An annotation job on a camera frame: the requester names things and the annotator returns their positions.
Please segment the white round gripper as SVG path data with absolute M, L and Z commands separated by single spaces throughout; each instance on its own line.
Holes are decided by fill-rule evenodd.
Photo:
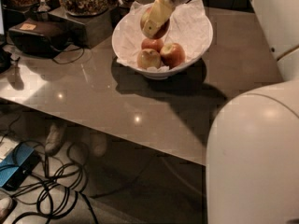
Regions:
M 170 21 L 171 14 L 175 9 L 174 4 L 184 4 L 188 1 L 189 0 L 155 0 L 151 6 L 151 11 L 142 29 L 142 33 L 155 35 L 167 21 Z

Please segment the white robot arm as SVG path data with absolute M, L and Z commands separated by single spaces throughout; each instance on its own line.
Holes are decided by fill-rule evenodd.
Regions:
M 282 82 L 217 115 L 206 148 L 208 224 L 299 224 L 299 0 L 250 0 Z

